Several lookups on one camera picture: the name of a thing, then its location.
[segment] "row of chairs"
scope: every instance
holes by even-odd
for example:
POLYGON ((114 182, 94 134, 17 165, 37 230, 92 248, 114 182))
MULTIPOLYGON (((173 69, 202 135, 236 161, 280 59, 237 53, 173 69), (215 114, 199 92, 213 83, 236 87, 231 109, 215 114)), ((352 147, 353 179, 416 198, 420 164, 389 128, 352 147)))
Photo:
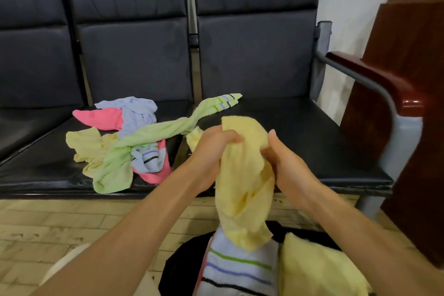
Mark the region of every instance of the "row of chairs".
MULTIPOLYGON (((202 119, 244 115, 276 129, 338 192, 389 194, 393 180, 357 153, 316 106, 330 22, 316 25, 318 0, 196 0, 198 37, 186 0, 0 0, 0 197, 139 198, 154 185, 99 195, 82 175, 68 131, 92 102, 135 96, 158 105, 158 121, 194 106, 190 42, 200 52, 203 98, 242 93, 240 103, 202 119), (83 56, 84 73, 80 55, 83 56)), ((181 136, 167 141, 174 161, 181 136)))

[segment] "seat cushion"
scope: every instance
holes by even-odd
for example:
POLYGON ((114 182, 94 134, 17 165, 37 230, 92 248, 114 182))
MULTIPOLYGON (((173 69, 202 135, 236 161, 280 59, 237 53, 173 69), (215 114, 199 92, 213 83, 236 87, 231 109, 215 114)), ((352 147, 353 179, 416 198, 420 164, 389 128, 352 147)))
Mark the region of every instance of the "seat cushion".
POLYGON ((245 100, 202 118, 203 130, 221 123, 222 116, 249 116, 299 155, 314 175, 336 192, 389 195, 393 180, 342 135, 339 126, 308 98, 245 100))
MULTIPOLYGON (((175 120, 191 113, 192 102, 158 102, 158 122, 175 120)), ((71 117, 45 137, 17 154, 0 166, 0 197, 6 198, 100 198, 110 196, 138 198, 147 195, 156 186, 134 175, 131 188, 113 194, 98 194, 93 190, 92 179, 83 175, 86 163, 76 163, 75 151, 66 145, 68 131, 79 131, 89 127, 71 117)), ((113 131, 102 131, 102 134, 113 131)), ((169 138, 166 143, 172 164, 182 136, 169 138)))
POLYGON ((72 111, 79 108, 0 108, 0 162, 69 119, 72 111))

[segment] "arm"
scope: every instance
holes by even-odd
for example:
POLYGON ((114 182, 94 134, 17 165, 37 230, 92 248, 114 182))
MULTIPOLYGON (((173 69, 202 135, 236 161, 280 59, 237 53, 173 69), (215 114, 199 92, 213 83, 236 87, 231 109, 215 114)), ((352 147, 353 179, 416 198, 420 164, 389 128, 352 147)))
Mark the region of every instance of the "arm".
POLYGON ((313 215, 379 296, 444 295, 440 271, 415 257, 324 186, 274 130, 269 142, 271 148, 264 156, 275 168, 280 190, 295 208, 313 215))
POLYGON ((207 129, 183 165, 32 296, 132 296, 176 220, 216 179, 226 144, 239 141, 233 130, 207 129))

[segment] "tiled floor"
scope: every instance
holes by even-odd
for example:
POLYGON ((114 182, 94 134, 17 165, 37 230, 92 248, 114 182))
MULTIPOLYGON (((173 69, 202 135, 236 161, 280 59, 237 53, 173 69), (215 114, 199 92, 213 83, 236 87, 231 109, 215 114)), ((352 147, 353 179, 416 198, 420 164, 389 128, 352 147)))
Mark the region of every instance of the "tiled floor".
MULTIPOLYGON (((354 196, 345 196, 350 203, 354 196)), ((0 296, 27 296, 46 271, 70 249, 94 242, 137 203, 131 200, 0 200, 0 296)), ((307 215, 275 196, 270 220, 283 225, 317 229, 307 215)), ((382 212, 378 223, 404 246, 415 251, 382 212)), ((214 198, 196 198, 162 243, 149 270, 159 282, 165 261, 191 237, 218 226, 214 198)))

